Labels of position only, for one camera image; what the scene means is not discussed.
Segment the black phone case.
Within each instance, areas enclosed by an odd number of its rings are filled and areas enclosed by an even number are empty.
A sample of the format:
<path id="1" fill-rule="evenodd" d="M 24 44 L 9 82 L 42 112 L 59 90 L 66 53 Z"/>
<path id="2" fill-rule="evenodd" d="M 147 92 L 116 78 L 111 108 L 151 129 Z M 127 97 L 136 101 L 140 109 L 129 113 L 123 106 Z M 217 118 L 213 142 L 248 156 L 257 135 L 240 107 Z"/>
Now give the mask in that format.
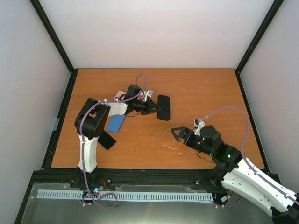
<path id="1" fill-rule="evenodd" d="M 169 121 L 171 119 L 170 97 L 166 95 L 158 95 L 157 104 L 161 109 L 157 113 L 157 118 L 159 120 Z"/>

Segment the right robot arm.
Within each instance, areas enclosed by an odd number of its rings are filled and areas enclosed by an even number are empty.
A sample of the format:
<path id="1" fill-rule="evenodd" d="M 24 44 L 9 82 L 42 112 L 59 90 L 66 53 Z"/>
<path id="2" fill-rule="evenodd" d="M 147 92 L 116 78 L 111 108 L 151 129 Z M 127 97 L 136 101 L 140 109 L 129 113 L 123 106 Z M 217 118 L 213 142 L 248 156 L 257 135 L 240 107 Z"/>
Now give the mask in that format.
<path id="1" fill-rule="evenodd" d="M 213 126 L 171 129 L 176 141 L 196 152 L 209 155 L 216 165 L 210 183 L 217 189 L 231 190 L 267 213 L 275 224 L 299 222 L 299 195 L 258 169 L 240 150 L 223 142 Z"/>

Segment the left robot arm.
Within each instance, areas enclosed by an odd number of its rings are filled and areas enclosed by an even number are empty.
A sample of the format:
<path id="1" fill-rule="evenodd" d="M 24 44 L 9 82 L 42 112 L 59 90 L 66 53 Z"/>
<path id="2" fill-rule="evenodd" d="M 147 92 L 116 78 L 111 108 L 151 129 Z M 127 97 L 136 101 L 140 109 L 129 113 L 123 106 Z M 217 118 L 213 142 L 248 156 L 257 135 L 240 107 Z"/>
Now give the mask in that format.
<path id="1" fill-rule="evenodd" d="M 104 131 L 107 118 L 128 115 L 132 111 L 141 115 L 160 112 L 162 108 L 151 99 L 152 93 L 152 90 L 144 91 L 137 85 L 130 85 L 127 92 L 116 96 L 114 100 L 87 99 L 74 123 L 80 140 L 78 167 L 85 171 L 80 181 L 87 188 L 94 187 L 97 182 L 97 176 L 92 172 L 97 168 L 96 150 L 99 138 L 108 142 L 113 140 Z"/>

